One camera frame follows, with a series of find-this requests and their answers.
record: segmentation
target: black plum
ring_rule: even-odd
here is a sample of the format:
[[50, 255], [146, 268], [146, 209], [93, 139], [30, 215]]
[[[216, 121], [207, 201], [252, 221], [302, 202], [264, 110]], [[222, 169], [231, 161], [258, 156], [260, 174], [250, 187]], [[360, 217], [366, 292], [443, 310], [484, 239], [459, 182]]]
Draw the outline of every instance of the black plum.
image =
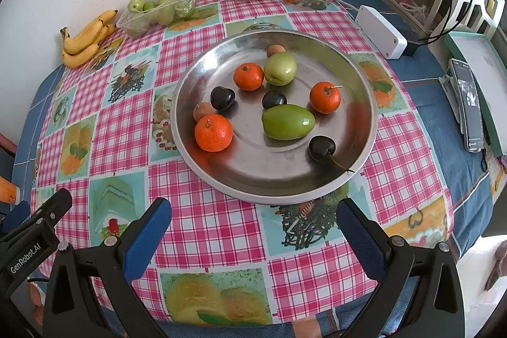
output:
[[234, 103], [235, 99], [236, 94], [232, 89], [216, 86], [213, 88], [213, 91], [211, 91], [211, 106], [217, 111], [225, 111]]
[[318, 135], [310, 140], [308, 151], [314, 161], [322, 162], [335, 153], [336, 144], [331, 138]]
[[267, 91], [262, 97], [262, 107], [272, 108], [277, 105], [287, 105], [287, 98], [282, 92]]

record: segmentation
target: banana bunch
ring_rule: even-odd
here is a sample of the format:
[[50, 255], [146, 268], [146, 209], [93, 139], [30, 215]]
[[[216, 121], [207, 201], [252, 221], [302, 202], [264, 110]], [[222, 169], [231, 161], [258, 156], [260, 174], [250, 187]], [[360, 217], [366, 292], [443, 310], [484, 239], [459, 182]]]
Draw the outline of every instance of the banana bunch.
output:
[[116, 25], [108, 23], [118, 10], [107, 10], [88, 23], [77, 36], [71, 38], [68, 28], [60, 29], [63, 38], [62, 60], [68, 68], [77, 68], [98, 51], [102, 41], [111, 35]]

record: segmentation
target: product label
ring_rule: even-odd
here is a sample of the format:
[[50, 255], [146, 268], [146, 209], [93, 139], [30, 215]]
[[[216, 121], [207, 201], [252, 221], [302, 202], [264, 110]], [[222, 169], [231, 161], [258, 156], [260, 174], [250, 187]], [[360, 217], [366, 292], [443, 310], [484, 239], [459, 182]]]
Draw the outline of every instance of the product label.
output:
[[9, 263], [9, 272], [16, 276], [16, 273], [27, 265], [34, 257], [38, 256], [42, 252], [42, 246], [40, 242], [34, 242], [29, 244], [21, 253]]

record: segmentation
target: tangerine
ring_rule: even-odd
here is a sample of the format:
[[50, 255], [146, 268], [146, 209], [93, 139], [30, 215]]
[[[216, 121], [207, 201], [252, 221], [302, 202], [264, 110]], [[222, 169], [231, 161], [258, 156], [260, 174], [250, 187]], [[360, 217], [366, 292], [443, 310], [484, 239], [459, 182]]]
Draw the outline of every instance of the tangerine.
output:
[[310, 103], [320, 113], [332, 113], [340, 106], [342, 96], [331, 82], [316, 83], [310, 91]]
[[194, 136], [203, 151], [219, 152], [227, 148], [232, 141], [232, 125], [222, 115], [206, 115], [197, 122]]
[[259, 65], [246, 62], [234, 70], [234, 83], [243, 91], [255, 91], [264, 80], [264, 72]]

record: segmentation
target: metal plate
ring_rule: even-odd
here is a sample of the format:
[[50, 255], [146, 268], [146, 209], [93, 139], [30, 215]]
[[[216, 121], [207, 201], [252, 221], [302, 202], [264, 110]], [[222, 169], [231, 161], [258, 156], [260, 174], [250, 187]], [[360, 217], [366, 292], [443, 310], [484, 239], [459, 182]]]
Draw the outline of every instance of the metal plate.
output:
[[[283, 45], [295, 56], [296, 78], [286, 86], [264, 81], [257, 91], [238, 90], [232, 78], [236, 67], [244, 62], [264, 67], [266, 48], [272, 44]], [[330, 115], [313, 111], [309, 103], [311, 87], [321, 81], [343, 85], [341, 105]], [[199, 102], [209, 102], [215, 86], [236, 93], [236, 102], [221, 113], [231, 122], [234, 136], [228, 148], [210, 153], [195, 142], [192, 112]], [[261, 101], [268, 90], [281, 91], [288, 103], [312, 111], [313, 131], [291, 141], [266, 136]], [[335, 141], [334, 158], [341, 165], [353, 171], [363, 166], [377, 133], [377, 104], [361, 69], [339, 48], [295, 31], [252, 31], [225, 39], [191, 64], [174, 92], [171, 131], [185, 162], [219, 191], [258, 204], [293, 204], [326, 195], [353, 176], [332, 161], [315, 163], [307, 151], [313, 136], [325, 135]]]

